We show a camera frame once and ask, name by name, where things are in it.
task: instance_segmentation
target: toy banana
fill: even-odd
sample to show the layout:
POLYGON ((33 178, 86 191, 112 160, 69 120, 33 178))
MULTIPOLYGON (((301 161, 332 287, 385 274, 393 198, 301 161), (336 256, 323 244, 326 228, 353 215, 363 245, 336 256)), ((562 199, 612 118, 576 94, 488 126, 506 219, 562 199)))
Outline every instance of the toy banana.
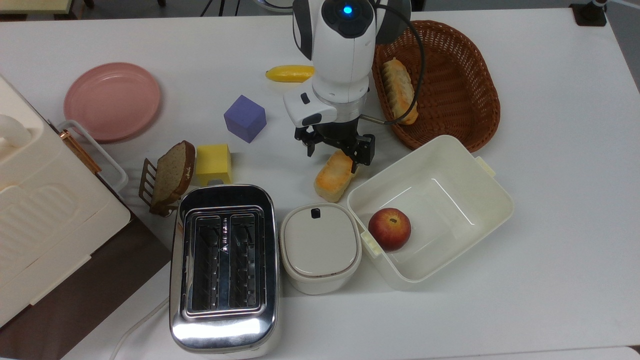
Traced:
POLYGON ((267 71, 268 79, 279 83, 303 83, 314 75, 314 67, 309 65, 281 65, 267 71))

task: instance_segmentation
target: red apple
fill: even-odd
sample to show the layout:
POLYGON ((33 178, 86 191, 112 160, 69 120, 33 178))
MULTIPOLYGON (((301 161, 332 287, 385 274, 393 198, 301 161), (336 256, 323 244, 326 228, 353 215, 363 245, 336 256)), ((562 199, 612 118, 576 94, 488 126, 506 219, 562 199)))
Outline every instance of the red apple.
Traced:
POLYGON ((378 210, 369 220, 369 232, 385 251, 400 249, 411 236, 409 218, 396 208, 378 210))

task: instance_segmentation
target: container lid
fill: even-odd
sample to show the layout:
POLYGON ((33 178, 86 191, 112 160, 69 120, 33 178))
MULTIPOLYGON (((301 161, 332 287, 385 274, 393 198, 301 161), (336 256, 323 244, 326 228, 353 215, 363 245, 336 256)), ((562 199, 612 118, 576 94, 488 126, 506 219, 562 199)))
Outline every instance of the container lid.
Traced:
POLYGON ((353 216, 330 203, 303 206, 289 213, 280 241, 287 272, 304 278, 348 272, 360 253, 353 216))

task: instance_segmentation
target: toast slice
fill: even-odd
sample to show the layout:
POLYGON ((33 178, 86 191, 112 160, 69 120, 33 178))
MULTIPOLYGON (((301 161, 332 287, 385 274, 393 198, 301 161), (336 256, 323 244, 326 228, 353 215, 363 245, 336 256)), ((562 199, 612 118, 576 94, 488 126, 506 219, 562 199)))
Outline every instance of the toast slice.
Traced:
POLYGON ((316 193, 328 202, 338 202, 354 176, 352 164, 353 160, 342 150, 334 152, 316 176, 316 193))
MULTIPOLYGON (((406 112, 413 101, 413 85, 406 67, 397 59, 392 59, 382 65, 382 82, 385 85, 387 100, 394 118, 399 118, 406 112)), ((410 125, 418 119, 418 104, 413 106, 411 112, 400 124, 410 125)))
POLYGON ((196 149, 187 141, 177 143, 158 159, 150 213, 169 214, 169 205, 178 201, 189 188, 195 160, 196 149))

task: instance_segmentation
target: wicker basket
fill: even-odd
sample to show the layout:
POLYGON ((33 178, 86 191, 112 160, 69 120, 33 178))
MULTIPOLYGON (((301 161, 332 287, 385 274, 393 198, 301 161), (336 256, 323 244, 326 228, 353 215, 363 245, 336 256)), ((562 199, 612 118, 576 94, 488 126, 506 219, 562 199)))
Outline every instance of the wicker basket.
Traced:
MULTIPOLYGON (((478 48, 458 30, 435 21, 413 21, 424 44, 426 68, 418 97, 418 119, 392 125, 407 147, 417 149, 439 135, 456 137, 470 152, 484 146, 500 121, 500 102, 478 48)), ((382 83, 382 64, 401 61, 412 78, 420 73, 420 51, 409 29, 392 44, 377 45, 373 78, 385 118, 394 120, 382 83)))

